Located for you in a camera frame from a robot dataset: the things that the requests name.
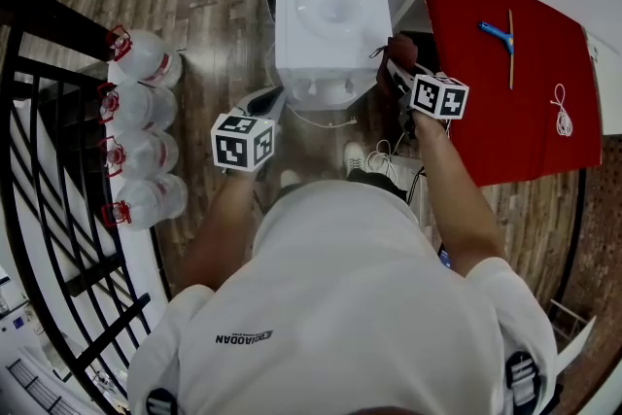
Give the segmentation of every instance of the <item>red fabric sheet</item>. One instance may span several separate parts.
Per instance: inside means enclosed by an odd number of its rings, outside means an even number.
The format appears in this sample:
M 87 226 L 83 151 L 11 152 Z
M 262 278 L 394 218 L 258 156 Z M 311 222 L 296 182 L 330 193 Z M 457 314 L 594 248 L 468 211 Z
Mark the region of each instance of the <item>red fabric sheet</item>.
M 601 163 L 596 83 L 582 27 L 537 0 L 426 0 L 442 70 L 470 87 L 452 142 L 478 186 Z M 479 29 L 514 24 L 514 90 L 502 40 Z M 558 135 L 554 88 L 566 88 L 572 136 Z

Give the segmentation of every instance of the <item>plastic jug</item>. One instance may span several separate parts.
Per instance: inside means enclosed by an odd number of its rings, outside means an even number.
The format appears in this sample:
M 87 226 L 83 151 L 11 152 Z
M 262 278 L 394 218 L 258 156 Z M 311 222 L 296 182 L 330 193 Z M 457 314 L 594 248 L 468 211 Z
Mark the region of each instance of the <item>plastic jug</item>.
M 177 100 L 168 88 L 125 80 L 116 87 L 104 84 L 97 91 L 101 98 L 100 122 L 110 122 L 116 131 L 165 130 L 177 114 Z
M 130 78 L 150 86 L 172 87 L 182 76 L 182 58 L 151 31 L 126 31 L 119 25 L 108 33 L 107 41 L 115 50 L 115 62 Z
M 167 218 L 177 218 L 186 209 L 188 188 L 175 175 L 127 182 L 113 204 L 102 207 L 105 226 L 126 224 L 144 230 Z
M 179 148 L 163 131 L 131 130 L 99 143 L 106 153 L 108 177 L 142 180 L 167 173 L 177 164 Z

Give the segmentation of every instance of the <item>shoe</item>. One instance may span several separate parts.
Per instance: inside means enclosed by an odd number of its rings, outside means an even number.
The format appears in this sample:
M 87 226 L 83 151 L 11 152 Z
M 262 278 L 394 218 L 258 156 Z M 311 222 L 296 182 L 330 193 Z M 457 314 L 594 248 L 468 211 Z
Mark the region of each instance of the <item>shoe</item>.
M 358 142 L 348 142 L 343 148 L 343 162 L 346 165 L 347 175 L 358 168 L 365 171 L 365 153 Z
M 281 172 L 281 189 L 301 183 L 302 180 L 300 180 L 300 177 L 298 177 L 298 174 L 295 171 L 284 170 Z

